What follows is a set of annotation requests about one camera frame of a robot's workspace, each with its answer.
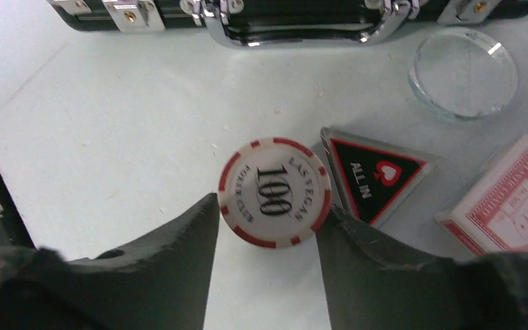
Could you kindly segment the red white chip stack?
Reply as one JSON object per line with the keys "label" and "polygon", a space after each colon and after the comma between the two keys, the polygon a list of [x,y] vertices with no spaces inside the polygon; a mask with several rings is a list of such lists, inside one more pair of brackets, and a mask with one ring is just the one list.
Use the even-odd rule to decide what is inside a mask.
{"label": "red white chip stack", "polygon": [[310,148],[285,137],[264,137],[230,156],[217,198],[238,237],[262,248],[289,248],[324,225],[332,187],[327,168]]}

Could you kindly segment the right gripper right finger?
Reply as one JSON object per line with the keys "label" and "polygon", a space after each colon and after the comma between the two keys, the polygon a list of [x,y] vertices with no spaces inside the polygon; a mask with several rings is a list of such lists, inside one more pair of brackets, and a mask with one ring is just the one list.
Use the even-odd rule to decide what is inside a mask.
{"label": "right gripper right finger", "polygon": [[333,329],[528,329],[528,252],[459,262],[337,206],[316,240]]}

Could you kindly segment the black aluminium poker case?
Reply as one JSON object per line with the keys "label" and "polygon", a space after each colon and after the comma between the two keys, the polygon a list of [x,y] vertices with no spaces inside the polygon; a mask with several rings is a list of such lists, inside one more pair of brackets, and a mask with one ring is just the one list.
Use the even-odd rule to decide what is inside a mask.
{"label": "black aluminium poker case", "polygon": [[81,32],[204,28],[228,47],[380,43],[402,26],[478,25],[528,16],[528,1],[51,1]]}

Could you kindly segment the red playing card deck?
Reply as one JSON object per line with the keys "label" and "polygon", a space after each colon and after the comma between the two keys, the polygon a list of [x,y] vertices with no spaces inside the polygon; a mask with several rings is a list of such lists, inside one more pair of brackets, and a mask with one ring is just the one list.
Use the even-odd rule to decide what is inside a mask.
{"label": "red playing card deck", "polygon": [[528,135],[502,157],[436,221],[476,256],[528,252]]}

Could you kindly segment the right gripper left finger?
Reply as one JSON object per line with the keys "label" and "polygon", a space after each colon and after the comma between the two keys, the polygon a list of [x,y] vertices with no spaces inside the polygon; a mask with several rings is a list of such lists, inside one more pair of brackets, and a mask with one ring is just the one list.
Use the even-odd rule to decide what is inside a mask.
{"label": "right gripper left finger", "polygon": [[0,247],[0,329],[202,329],[217,196],[96,258]]}

